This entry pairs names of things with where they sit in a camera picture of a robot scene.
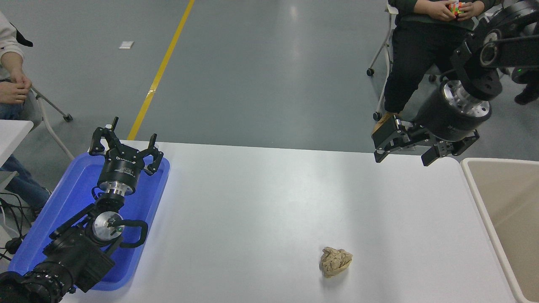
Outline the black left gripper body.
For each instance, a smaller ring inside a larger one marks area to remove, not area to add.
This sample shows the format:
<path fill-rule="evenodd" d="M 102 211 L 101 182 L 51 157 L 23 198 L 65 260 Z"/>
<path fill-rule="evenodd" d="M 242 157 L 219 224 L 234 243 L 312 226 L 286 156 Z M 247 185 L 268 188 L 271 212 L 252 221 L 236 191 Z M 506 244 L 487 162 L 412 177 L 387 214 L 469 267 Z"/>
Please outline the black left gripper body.
<path fill-rule="evenodd" d="M 129 188 L 138 184 L 143 163 L 139 160 L 124 159 L 118 155 L 105 155 L 105 162 L 98 178 L 98 186 L 104 188 L 106 184 L 118 182 Z"/>

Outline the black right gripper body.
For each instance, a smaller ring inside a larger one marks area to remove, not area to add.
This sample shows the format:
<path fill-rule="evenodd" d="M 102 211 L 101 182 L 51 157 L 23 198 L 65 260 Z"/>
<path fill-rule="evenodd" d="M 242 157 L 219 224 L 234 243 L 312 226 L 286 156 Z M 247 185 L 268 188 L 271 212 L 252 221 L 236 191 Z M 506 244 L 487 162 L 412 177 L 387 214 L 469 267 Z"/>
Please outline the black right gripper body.
<path fill-rule="evenodd" d="M 420 107 L 414 122 L 445 141 L 459 141 L 486 120 L 486 102 L 462 86 L 441 86 Z"/>

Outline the person's hand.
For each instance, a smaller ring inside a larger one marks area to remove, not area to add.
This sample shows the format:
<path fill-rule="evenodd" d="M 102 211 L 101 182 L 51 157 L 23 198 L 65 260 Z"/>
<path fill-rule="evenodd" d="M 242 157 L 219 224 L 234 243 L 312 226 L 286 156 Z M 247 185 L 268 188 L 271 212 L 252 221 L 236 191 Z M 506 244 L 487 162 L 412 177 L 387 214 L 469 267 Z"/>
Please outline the person's hand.
<path fill-rule="evenodd" d="M 24 84 L 14 84 L 8 81 L 0 83 L 0 103 L 15 105 L 22 104 L 27 98 L 29 89 Z"/>
<path fill-rule="evenodd" d="M 23 88 L 25 90 L 32 88 L 32 81 L 25 75 L 22 69 L 14 69 L 9 73 L 11 82 L 16 84 L 18 88 Z"/>
<path fill-rule="evenodd" d="M 481 0 L 465 2 L 459 8 L 457 21 L 466 21 L 483 13 L 485 4 Z"/>
<path fill-rule="evenodd" d="M 413 12 L 418 15 L 428 15 L 432 19 L 439 21 L 452 21 L 456 19 L 453 12 L 447 7 L 452 4 L 452 0 L 430 1 L 418 0 L 414 5 Z"/>

